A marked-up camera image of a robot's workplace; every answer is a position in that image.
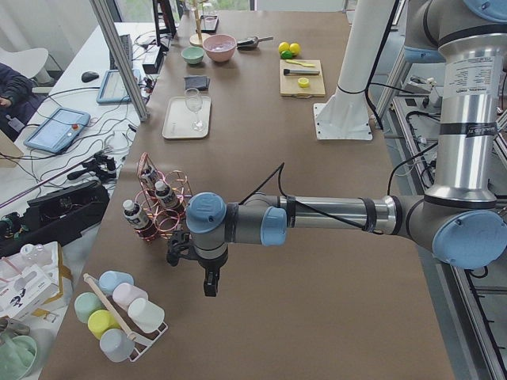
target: box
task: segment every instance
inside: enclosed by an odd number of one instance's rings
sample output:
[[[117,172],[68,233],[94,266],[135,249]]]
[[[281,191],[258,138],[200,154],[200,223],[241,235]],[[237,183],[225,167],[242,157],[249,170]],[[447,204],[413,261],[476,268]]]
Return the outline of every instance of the box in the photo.
[[[41,267],[26,267],[0,290],[0,315],[23,321],[58,290]]]

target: green container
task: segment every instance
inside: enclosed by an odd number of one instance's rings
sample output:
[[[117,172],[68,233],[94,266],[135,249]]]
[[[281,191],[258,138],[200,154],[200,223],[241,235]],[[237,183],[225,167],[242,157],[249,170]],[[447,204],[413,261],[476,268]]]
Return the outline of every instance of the green container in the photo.
[[[196,65],[203,60],[204,49],[197,46],[189,46],[183,49],[181,56],[189,65]]]

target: computer mouse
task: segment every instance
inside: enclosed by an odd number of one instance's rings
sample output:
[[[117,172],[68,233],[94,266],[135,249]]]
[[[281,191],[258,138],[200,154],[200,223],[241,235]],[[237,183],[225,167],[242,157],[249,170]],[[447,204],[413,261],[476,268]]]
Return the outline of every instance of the computer mouse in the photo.
[[[94,79],[97,79],[99,77],[98,73],[95,71],[85,71],[81,75],[81,80],[85,83],[91,82]]]

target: tablet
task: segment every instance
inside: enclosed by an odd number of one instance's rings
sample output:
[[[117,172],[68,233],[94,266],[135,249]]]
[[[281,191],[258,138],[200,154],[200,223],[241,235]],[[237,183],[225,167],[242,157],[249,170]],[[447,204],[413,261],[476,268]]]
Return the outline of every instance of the tablet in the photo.
[[[141,72],[138,69],[132,69],[136,82],[141,78]],[[102,79],[101,88],[98,90],[98,104],[115,104],[130,101],[124,81],[118,70],[107,70]]]
[[[31,148],[58,153],[67,148],[90,121],[90,114],[57,108],[23,143]]]

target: yellow bottle cap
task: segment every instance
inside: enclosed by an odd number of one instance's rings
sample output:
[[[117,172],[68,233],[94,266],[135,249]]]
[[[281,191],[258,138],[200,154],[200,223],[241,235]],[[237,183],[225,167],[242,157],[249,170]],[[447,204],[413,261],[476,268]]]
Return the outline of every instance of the yellow bottle cap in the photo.
[[[298,85],[302,89],[304,89],[306,87],[310,87],[310,79],[308,79],[308,78],[299,78],[298,79]]]

